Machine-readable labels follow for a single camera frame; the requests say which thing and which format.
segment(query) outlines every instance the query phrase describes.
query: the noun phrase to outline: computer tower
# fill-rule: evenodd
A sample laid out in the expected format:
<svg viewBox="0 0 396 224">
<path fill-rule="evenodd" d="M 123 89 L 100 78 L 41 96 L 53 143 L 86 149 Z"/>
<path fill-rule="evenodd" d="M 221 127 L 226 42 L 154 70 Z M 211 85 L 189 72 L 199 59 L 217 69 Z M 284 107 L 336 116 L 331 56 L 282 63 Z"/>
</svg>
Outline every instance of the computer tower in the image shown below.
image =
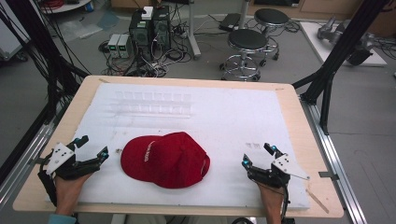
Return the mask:
<svg viewBox="0 0 396 224">
<path fill-rule="evenodd" d="M 136 11 L 132 15 L 129 26 L 129 34 L 135 53 L 143 53 L 146 60 L 152 60 L 152 51 L 155 51 L 153 43 L 152 21 L 142 20 L 142 12 Z"/>
<path fill-rule="evenodd" d="M 157 40 L 157 49 L 170 49 L 171 22 L 169 16 L 169 6 L 154 8 L 152 23 L 154 28 L 154 37 Z"/>
</svg>

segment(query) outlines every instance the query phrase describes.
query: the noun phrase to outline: stool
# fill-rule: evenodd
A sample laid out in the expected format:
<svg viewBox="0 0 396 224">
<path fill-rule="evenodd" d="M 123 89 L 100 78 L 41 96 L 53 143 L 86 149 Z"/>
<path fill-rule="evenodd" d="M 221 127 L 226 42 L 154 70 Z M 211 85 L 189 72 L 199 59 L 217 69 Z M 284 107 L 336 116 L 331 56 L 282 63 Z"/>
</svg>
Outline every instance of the stool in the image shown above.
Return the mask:
<svg viewBox="0 0 396 224">
<path fill-rule="evenodd" d="M 248 54 L 266 51 L 266 38 L 254 30 L 235 30 L 228 35 L 228 45 L 232 49 L 238 49 L 240 54 L 229 57 L 220 65 L 220 69 L 224 70 L 221 80 L 226 80 L 226 76 L 242 78 L 244 81 L 248 78 L 259 80 L 259 66 Z"/>
<path fill-rule="evenodd" d="M 254 20 L 258 24 L 264 26 L 264 30 L 262 30 L 262 34 L 265 36 L 267 43 L 269 43 L 270 39 L 276 43 L 275 45 L 269 45 L 269 44 L 267 45 L 267 48 L 266 48 L 267 51 L 265 52 L 264 59 L 262 59 L 262 61 L 260 62 L 260 66 L 265 66 L 266 56 L 267 56 L 268 52 L 276 50 L 276 54 L 273 57 L 274 60 L 277 60 L 277 58 L 279 56 L 279 45 L 268 34 L 271 31 L 271 29 L 284 27 L 286 22 L 289 21 L 289 17 L 285 13 L 283 13 L 279 10 L 272 9 L 272 8 L 262 8 L 262 9 L 257 10 L 254 13 Z"/>
</svg>

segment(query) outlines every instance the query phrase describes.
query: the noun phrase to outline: black metal frame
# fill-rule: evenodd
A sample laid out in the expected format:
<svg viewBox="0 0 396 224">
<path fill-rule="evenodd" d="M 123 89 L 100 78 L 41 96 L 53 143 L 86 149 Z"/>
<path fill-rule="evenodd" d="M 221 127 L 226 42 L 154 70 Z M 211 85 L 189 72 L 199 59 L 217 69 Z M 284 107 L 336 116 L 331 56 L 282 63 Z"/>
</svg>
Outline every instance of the black metal frame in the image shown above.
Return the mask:
<svg viewBox="0 0 396 224">
<path fill-rule="evenodd" d="M 335 44 L 329 57 L 319 70 L 292 84 L 294 89 L 298 89 L 303 85 L 312 82 L 308 87 L 308 90 L 301 95 L 301 100 L 308 102 L 310 105 L 315 105 L 318 97 L 323 92 L 319 124 L 323 132 L 326 134 L 329 134 L 328 117 L 332 93 L 332 80 L 344 60 L 353 52 L 356 44 L 388 1 L 389 0 L 363 1 L 343 35 Z"/>
<path fill-rule="evenodd" d="M 52 41 L 48 29 L 37 15 L 29 0 L 6 0 L 6 2 L 29 35 L 31 39 L 30 42 L 35 46 L 43 59 L 43 64 L 34 61 L 37 69 L 48 82 L 48 103 L 22 140 L 0 167 L 0 186 L 6 180 L 9 172 L 31 143 L 42 124 L 49 123 L 56 116 L 57 104 L 60 99 L 64 96 L 74 96 L 76 94 L 79 88 L 76 76 L 84 78 L 89 75 L 75 67 L 62 56 L 55 43 Z M 10 32 L 16 36 L 29 56 L 33 59 L 37 59 L 36 53 L 34 53 L 30 46 L 23 41 L 7 15 L 0 12 L 0 20 L 2 20 Z"/>
</svg>

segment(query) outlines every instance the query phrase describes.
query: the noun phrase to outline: stool legs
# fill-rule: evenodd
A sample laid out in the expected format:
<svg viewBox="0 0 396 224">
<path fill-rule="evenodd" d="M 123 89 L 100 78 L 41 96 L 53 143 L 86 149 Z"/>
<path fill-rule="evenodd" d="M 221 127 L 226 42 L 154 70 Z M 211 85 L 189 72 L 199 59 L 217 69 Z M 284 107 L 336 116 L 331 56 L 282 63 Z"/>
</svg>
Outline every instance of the stool legs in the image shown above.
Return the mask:
<svg viewBox="0 0 396 224">
<path fill-rule="evenodd" d="M 249 78 L 257 81 L 261 77 L 259 66 L 245 52 L 229 57 L 220 68 L 224 69 L 222 80 L 226 80 L 227 76 L 232 76 L 241 78 L 244 81 L 247 81 Z"/>
<path fill-rule="evenodd" d="M 267 43 L 270 43 L 270 40 L 272 40 L 272 41 L 275 43 L 275 45 L 267 44 L 267 46 L 265 47 L 264 57 L 263 57 L 263 59 L 260 61 L 260 66 L 261 66 L 261 67 L 264 67 L 265 64 L 267 63 L 267 55 L 268 55 L 268 52 L 273 52 L 273 51 L 276 50 L 276 54 L 273 56 L 273 59 L 274 59 L 274 60 L 277 60 L 278 57 L 279 57 L 279 44 L 278 44 L 271 36 L 266 35 L 266 34 L 268 34 L 268 33 L 264 33 L 265 30 L 262 32 L 262 34 L 263 34 L 263 35 L 265 36 L 265 38 L 267 39 Z"/>
</svg>

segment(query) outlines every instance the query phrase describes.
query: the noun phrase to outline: gray floor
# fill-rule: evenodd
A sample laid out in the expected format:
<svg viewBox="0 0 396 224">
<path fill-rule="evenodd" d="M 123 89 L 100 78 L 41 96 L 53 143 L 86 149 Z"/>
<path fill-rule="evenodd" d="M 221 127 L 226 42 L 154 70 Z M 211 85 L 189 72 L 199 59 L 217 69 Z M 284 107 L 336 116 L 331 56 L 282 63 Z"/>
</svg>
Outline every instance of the gray floor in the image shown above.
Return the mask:
<svg viewBox="0 0 396 224">
<path fill-rule="evenodd" d="M 97 9 L 59 15 L 59 21 L 79 21 L 96 24 L 106 14 Z M 211 18 L 196 19 L 196 28 L 205 23 L 200 32 L 220 32 Z M 115 20 L 115 26 L 86 39 L 74 39 L 67 44 L 92 74 L 106 69 L 106 59 L 98 46 L 111 34 L 127 32 L 128 20 Z M 170 78 L 221 78 L 219 65 L 234 53 L 227 45 L 227 35 L 197 35 L 202 57 L 188 63 L 169 66 Z M 316 72 L 321 62 L 300 31 L 284 32 L 276 37 L 281 45 L 278 61 L 268 60 L 262 68 L 260 82 L 293 83 Z M 59 38 L 54 39 L 58 46 Z M 361 205 L 368 223 L 393 223 L 396 220 L 396 62 L 377 50 L 388 63 L 385 67 L 342 66 L 335 76 L 329 116 L 329 132 L 346 170 L 347 177 Z M 0 67 L 0 142 L 2 164 L 47 102 L 47 83 L 31 61 L 10 62 Z M 306 86 L 297 90 L 303 93 Z M 0 211 L 1 223 L 45 223 L 48 214 L 17 212 L 13 199 Z M 81 223 L 110 223 L 109 214 L 81 214 Z M 340 219 L 296 218 L 297 223 L 350 223 L 348 216 Z"/>
</svg>

